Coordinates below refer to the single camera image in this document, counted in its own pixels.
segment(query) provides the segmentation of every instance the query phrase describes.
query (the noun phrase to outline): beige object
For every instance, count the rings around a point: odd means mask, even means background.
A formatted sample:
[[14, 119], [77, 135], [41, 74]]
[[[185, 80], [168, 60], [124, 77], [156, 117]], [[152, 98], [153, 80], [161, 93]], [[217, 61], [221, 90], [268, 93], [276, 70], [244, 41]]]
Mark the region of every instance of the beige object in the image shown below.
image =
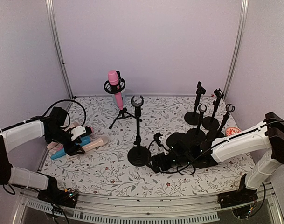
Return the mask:
[[[97, 148], [99, 146], [104, 146], [104, 145], [108, 144], [109, 141], [110, 141], [109, 137], [101, 136], [98, 139], [96, 139], [95, 141], [90, 142], [89, 144], [82, 146], [82, 148], [83, 148], [83, 150], [85, 150], [85, 152], [88, 152], [88, 151], [90, 151], [90, 150], [92, 150], [94, 148]], [[72, 158], [74, 156], [77, 156], [77, 155], [66, 155], [66, 157], [68, 159]]]

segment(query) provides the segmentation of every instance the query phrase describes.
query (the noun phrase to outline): metal frame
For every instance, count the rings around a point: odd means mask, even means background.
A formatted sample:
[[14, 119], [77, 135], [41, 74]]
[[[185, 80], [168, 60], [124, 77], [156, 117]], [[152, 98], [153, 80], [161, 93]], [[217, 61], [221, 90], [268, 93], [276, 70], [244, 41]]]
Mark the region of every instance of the metal frame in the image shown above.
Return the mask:
[[[270, 204], [270, 212], [275, 224], [284, 224], [282, 214], [270, 182], [266, 186], [266, 200]], [[177, 197], [118, 197], [80, 193], [75, 209], [64, 208], [68, 218], [96, 224], [171, 224], [173, 223], [205, 223], [217, 221], [217, 212], [221, 209], [217, 203], [217, 194]], [[259, 201], [263, 199], [264, 188], [258, 189]], [[234, 206], [242, 207], [248, 203]], [[20, 224], [26, 206], [51, 214], [49, 203], [39, 201], [37, 192], [25, 190], [21, 192], [19, 209], [14, 216], [13, 224]]]
[[244, 31], [244, 27], [245, 27], [246, 16], [247, 16], [247, 12], [248, 12], [248, 5], [249, 5], [249, 0], [242, 0], [242, 6], [241, 6], [238, 33], [237, 33], [237, 37], [236, 37], [235, 48], [234, 48], [234, 52], [233, 52], [233, 56], [232, 56], [227, 80], [226, 80], [226, 83], [225, 83], [225, 86], [224, 86], [224, 91], [223, 91], [224, 92], [224, 99], [226, 99], [227, 96], [228, 96], [228, 92], [229, 92], [231, 82], [232, 82], [232, 79], [233, 79], [233, 75], [234, 75], [234, 71], [235, 71], [235, 67], [236, 67], [236, 62], [237, 62], [237, 59], [238, 59], [239, 49], [240, 49], [240, 45], [241, 45], [241, 40], [242, 40], [242, 36], [243, 36], [243, 31]]
[[[230, 88], [230, 85], [231, 85], [231, 82], [232, 82], [232, 79], [233, 79], [233, 75], [234, 75], [234, 71], [235, 71], [235, 67], [236, 67], [236, 62], [237, 62], [237, 59], [238, 59], [239, 49], [240, 49], [240, 46], [241, 46], [243, 31], [244, 31], [244, 27], [245, 27], [246, 17], [247, 17], [248, 4], [249, 4], [249, 0], [242, 0], [242, 6], [241, 6], [241, 12], [240, 12], [240, 18], [239, 18], [239, 25], [238, 25], [238, 33], [237, 33], [237, 37], [236, 37], [236, 42], [235, 42], [233, 56], [232, 56], [232, 59], [231, 59], [229, 72], [228, 72], [228, 75], [227, 75], [227, 79], [226, 79], [226, 83], [225, 83], [224, 91], [223, 91], [224, 92], [224, 99], [226, 99], [226, 97], [228, 96], [229, 88]], [[57, 26], [56, 26], [56, 22], [55, 22], [55, 12], [54, 12], [53, 0], [46, 0], [46, 5], [47, 5], [49, 25], [50, 25], [50, 28], [51, 28], [51, 31], [52, 31], [53, 40], [54, 40], [55, 49], [56, 49], [56, 52], [57, 52], [57, 58], [58, 58], [58, 61], [59, 61], [59, 64], [60, 64], [60, 69], [61, 69], [64, 85], [65, 85], [65, 88], [67, 90], [68, 96], [70, 98], [73, 98], [74, 95], [73, 95], [73, 92], [72, 92], [72, 88], [71, 88], [70, 81], [69, 81], [69, 78], [68, 78], [68, 75], [67, 75], [65, 63], [64, 63], [64, 60], [63, 60], [63, 54], [62, 54], [62, 50], [61, 50], [61, 46], [60, 46], [58, 30], [57, 30]]]
[[51, 29], [51, 32], [52, 32], [52, 35], [53, 35], [53, 40], [54, 40], [57, 58], [58, 58], [60, 69], [61, 69], [63, 82], [64, 82], [64, 85], [65, 85], [65, 88], [66, 88], [66, 91], [68, 93], [69, 98], [72, 99], [74, 97], [74, 95], [72, 93], [71, 85], [70, 85], [69, 78], [68, 78], [67, 71], [66, 71], [66, 67], [65, 67], [65, 63], [64, 63], [64, 60], [63, 60], [63, 54], [62, 54], [62, 51], [61, 51], [61, 46], [60, 46], [59, 36], [58, 36], [58, 30], [57, 30], [56, 21], [55, 21], [53, 1], [52, 0], [46, 0], [46, 5], [47, 5], [47, 12], [48, 12], [48, 21], [49, 21], [50, 29]]

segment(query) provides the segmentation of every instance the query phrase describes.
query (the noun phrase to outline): black stand cluster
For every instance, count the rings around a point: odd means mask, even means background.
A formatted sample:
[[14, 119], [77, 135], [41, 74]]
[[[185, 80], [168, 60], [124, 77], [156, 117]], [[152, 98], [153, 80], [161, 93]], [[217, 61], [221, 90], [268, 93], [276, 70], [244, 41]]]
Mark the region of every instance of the black stand cluster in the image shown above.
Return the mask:
[[[207, 142], [211, 142], [213, 140], [215, 140], [216, 138], [222, 138], [225, 137], [225, 135], [222, 133], [222, 129], [225, 126], [226, 122], [229, 119], [230, 116], [230, 112], [233, 112], [235, 110], [235, 107], [232, 104], [228, 104], [226, 106], [226, 111], [227, 113], [223, 116], [223, 120], [222, 123], [220, 125], [219, 121], [215, 118], [217, 109], [220, 105], [220, 101], [221, 99], [224, 97], [223, 92], [220, 89], [216, 89], [214, 91], [214, 94], [216, 95], [216, 100], [213, 101], [213, 113], [212, 116], [208, 116], [203, 118], [204, 116], [204, 112], [207, 110], [206, 106], [205, 109], [202, 109], [201, 106], [198, 106], [200, 103], [200, 98], [202, 94], [205, 94], [206, 90], [202, 87], [202, 83], [198, 82], [197, 84], [197, 97], [196, 97], [196, 101], [194, 103], [194, 111], [192, 112], [187, 112], [184, 115], [184, 120], [190, 124], [190, 125], [197, 125], [197, 128], [192, 128], [189, 131], [187, 131], [186, 136], [188, 136], [188, 138], [190, 139], [190, 141], [193, 144], [199, 145], [202, 142], [204, 142], [205, 140], [207, 140]], [[207, 133], [207, 135], [205, 135], [205, 133], [200, 130], [200, 126], [201, 124], [203, 125], [203, 127], [207, 130], [209, 130], [209, 132]], [[166, 142], [175, 142], [176, 139], [176, 135], [172, 136], [171, 140], [168, 140]]]
[[137, 103], [134, 101], [134, 96], [131, 99], [131, 104], [135, 108], [134, 115], [137, 118], [137, 136], [136, 136], [135, 142], [133, 143], [136, 146], [133, 147], [131, 150], [129, 150], [127, 154], [128, 161], [132, 165], [137, 166], [137, 167], [142, 167], [148, 164], [149, 159], [151, 157], [150, 151], [146, 147], [141, 146], [140, 119], [139, 118], [141, 117], [141, 106], [144, 103], [144, 99], [142, 96], [140, 96], [140, 98], [141, 98], [140, 103]]
[[[104, 83], [104, 90], [109, 94], [117, 94], [125, 88], [125, 80], [123, 78], [121, 78], [120, 71], [117, 71], [117, 74], [118, 74], [118, 77], [119, 77], [119, 83], [117, 85], [111, 85], [108, 80]], [[114, 119], [113, 123], [109, 126], [109, 129], [113, 128], [113, 125], [117, 120], [129, 118], [129, 117], [136, 118], [135, 116], [133, 116], [132, 114], [127, 112], [127, 109], [124, 107], [123, 110], [119, 111], [118, 116]]]

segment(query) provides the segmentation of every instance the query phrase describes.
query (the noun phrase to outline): table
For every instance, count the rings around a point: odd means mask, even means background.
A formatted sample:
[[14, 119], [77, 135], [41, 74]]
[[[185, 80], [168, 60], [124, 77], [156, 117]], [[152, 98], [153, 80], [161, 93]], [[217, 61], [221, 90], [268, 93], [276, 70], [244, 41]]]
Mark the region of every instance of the table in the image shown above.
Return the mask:
[[[118, 120], [110, 130], [108, 127], [118, 114], [112, 96], [76, 100], [87, 111], [86, 125], [94, 128], [91, 138], [106, 135], [109, 136], [110, 143], [72, 159], [62, 157], [51, 160], [50, 156], [56, 149], [50, 150], [42, 173], [54, 176], [62, 189], [72, 187], [83, 193], [125, 197], [192, 196], [237, 189], [241, 176], [254, 167], [250, 154], [237, 156], [210, 168], [197, 169], [190, 176], [155, 174], [148, 167], [134, 167], [127, 160], [127, 152], [133, 147], [135, 140], [135, 119]], [[212, 114], [214, 100], [214, 97], [201, 98], [200, 103], [208, 108], [204, 116]], [[183, 118], [186, 112], [193, 110], [195, 97], [145, 96], [144, 101], [141, 117], [142, 145], [148, 146], [157, 132], [161, 132], [166, 139], [174, 132], [186, 132], [194, 127]], [[130, 97], [126, 97], [125, 106], [130, 113], [134, 113]], [[216, 118], [221, 121], [225, 112], [225, 103], [221, 101]], [[69, 113], [72, 121], [83, 121], [83, 112], [76, 104], [73, 104]], [[236, 126], [232, 116], [225, 127], [228, 126]], [[151, 153], [154, 155], [161, 150], [153, 146]], [[188, 174], [191, 171], [192, 168], [184, 172]]]

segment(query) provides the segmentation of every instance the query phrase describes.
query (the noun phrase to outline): round stand base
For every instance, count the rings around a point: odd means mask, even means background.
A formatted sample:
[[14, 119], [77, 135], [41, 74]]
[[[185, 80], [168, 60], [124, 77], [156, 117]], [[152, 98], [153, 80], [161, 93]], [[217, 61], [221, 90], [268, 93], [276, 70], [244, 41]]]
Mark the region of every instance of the round stand base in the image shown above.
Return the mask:
[[196, 134], [196, 131], [196, 128], [188, 130], [187, 136], [189, 137], [192, 143], [199, 145], [201, 144], [201, 142], [205, 141], [206, 135], [202, 130], [199, 130], [198, 134]]
[[151, 157], [151, 153], [146, 147], [141, 146], [140, 150], [141, 153], [138, 155], [139, 147], [135, 146], [131, 150], [129, 150], [127, 154], [128, 161], [136, 167], [142, 167], [146, 165], [149, 162], [149, 158]]
[[218, 127], [220, 126], [220, 123], [218, 122], [218, 120], [213, 118], [212, 122], [210, 121], [211, 121], [211, 117], [205, 117], [202, 121], [203, 127], [207, 130], [217, 130]]
[[[214, 137], [215, 137], [216, 133], [217, 133], [217, 130], [211, 130], [211, 131], [209, 131], [209, 132], [207, 133], [207, 135], [206, 135], [207, 141], [214, 140]], [[223, 138], [223, 137], [225, 137], [225, 135], [224, 135], [223, 133], [220, 133], [220, 134], [218, 135], [218, 138]]]
[[187, 112], [184, 115], [184, 120], [185, 122], [187, 122], [190, 125], [197, 125], [198, 124], [198, 120], [199, 120], [199, 114], [195, 113], [195, 115], [193, 116], [194, 112]]

